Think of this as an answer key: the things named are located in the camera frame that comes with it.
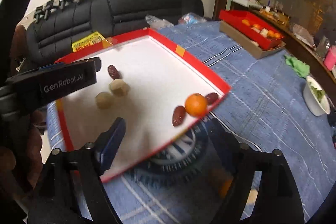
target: beige ball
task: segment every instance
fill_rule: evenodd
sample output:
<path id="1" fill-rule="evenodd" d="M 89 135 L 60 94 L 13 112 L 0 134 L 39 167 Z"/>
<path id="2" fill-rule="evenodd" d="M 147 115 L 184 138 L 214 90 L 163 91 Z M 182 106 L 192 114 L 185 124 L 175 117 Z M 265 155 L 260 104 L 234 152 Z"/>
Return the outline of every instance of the beige ball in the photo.
<path id="1" fill-rule="evenodd" d="M 129 91 L 129 85 L 127 85 L 122 79 L 115 79 L 109 84 L 111 92 L 116 96 L 125 96 Z"/>
<path id="2" fill-rule="evenodd" d="M 96 96 L 96 104 L 99 109 L 108 109 L 113 104 L 113 96 L 108 92 L 101 92 Z"/>

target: cardboard box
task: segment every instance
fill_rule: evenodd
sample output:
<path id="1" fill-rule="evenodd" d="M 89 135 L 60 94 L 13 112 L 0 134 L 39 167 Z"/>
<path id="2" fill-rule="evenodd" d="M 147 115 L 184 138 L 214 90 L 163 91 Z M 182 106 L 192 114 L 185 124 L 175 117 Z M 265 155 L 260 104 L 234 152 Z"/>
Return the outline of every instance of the cardboard box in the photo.
<path id="1" fill-rule="evenodd" d="M 257 47 L 251 42 L 251 39 L 243 35 L 240 31 L 236 30 L 230 24 L 222 21 L 219 25 L 219 30 L 226 33 L 229 37 L 235 40 L 239 45 L 241 45 L 245 50 L 247 50 L 255 59 L 260 59 L 265 56 L 274 54 L 281 51 L 285 47 L 285 43 L 281 41 L 280 46 L 268 51 L 263 51 L 260 47 Z"/>

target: blue checkered tablecloth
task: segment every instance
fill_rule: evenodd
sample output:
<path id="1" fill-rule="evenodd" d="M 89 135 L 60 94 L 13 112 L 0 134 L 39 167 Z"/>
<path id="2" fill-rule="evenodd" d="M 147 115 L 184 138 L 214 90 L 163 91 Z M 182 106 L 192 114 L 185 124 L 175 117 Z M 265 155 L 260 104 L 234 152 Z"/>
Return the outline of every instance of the blue checkered tablecloth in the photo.
<path id="1" fill-rule="evenodd" d="M 315 117 L 308 110 L 302 97 L 305 80 L 285 65 L 286 51 L 256 60 L 219 32 L 219 22 L 177 25 L 159 32 L 205 62 L 232 87 L 213 117 L 256 150 L 282 150 L 307 221 L 335 183 L 336 156 L 327 116 Z M 54 103 L 48 106 L 47 124 L 51 147 L 65 150 Z M 220 165 L 211 143 L 204 162 L 205 166 Z M 259 179 L 256 173 L 255 188 Z M 202 174 L 169 189 L 137 184 L 125 174 L 105 183 L 105 189 L 123 223 L 207 223 L 221 203 Z M 90 218 L 77 190 L 82 214 Z M 252 208 L 246 206 L 243 217 Z"/>

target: orange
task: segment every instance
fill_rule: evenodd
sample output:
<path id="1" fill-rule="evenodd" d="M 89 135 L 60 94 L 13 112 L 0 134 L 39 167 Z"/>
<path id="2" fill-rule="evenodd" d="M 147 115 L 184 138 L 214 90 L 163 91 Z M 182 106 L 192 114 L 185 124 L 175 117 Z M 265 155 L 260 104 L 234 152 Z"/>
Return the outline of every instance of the orange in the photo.
<path id="1" fill-rule="evenodd" d="M 258 29 L 258 30 L 260 30 L 260 29 L 261 29 L 261 26 L 260 26 L 259 24 L 253 24 L 253 26 L 252 26 L 252 27 L 254 27 L 254 28 Z"/>
<path id="2" fill-rule="evenodd" d="M 185 101 L 187 113 L 193 117 L 202 117 L 207 112 L 207 99 L 199 93 L 191 94 Z"/>
<path id="3" fill-rule="evenodd" d="M 274 36 L 274 32 L 272 30 L 269 30 L 267 33 L 268 37 L 273 37 Z"/>
<path id="4" fill-rule="evenodd" d="M 247 19 L 243 19 L 241 23 L 245 24 L 246 26 L 250 26 L 250 22 Z"/>
<path id="5" fill-rule="evenodd" d="M 227 191 L 229 190 L 230 186 L 231 186 L 231 183 L 232 183 L 233 179 L 228 179 L 226 180 L 222 187 L 219 189 L 219 196 L 221 198 L 225 198 L 226 194 L 227 194 Z"/>

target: person's hand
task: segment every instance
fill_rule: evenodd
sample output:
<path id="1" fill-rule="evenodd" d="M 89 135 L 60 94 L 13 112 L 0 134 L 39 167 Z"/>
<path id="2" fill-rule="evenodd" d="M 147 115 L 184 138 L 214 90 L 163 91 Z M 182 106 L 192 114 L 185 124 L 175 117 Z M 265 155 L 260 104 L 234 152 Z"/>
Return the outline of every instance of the person's hand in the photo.
<path id="1" fill-rule="evenodd" d="M 34 188 L 36 186 L 37 180 L 43 168 L 41 148 L 42 139 L 39 130 L 33 126 L 43 121 L 43 116 L 38 110 L 31 114 L 31 124 L 32 127 L 29 130 L 26 154 L 30 159 L 30 170 L 27 174 L 27 180 Z M 8 172 L 14 169 L 16 164 L 15 156 L 13 152 L 7 147 L 0 147 L 0 173 Z"/>
<path id="2" fill-rule="evenodd" d="M 17 74 L 16 67 L 18 63 L 15 61 L 19 56 L 27 56 L 28 48 L 26 42 L 26 29 L 23 25 L 18 25 L 15 28 L 12 45 L 10 47 L 10 71 L 9 76 Z"/>
<path id="3" fill-rule="evenodd" d="M 31 124 L 39 124 L 43 121 L 42 113 L 38 110 L 34 111 L 30 116 Z M 29 130 L 26 154 L 30 159 L 30 170 L 27 174 L 27 180 L 33 188 L 41 174 L 43 163 L 41 157 L 42 138 L 39 130 L 32 126 Z"/>

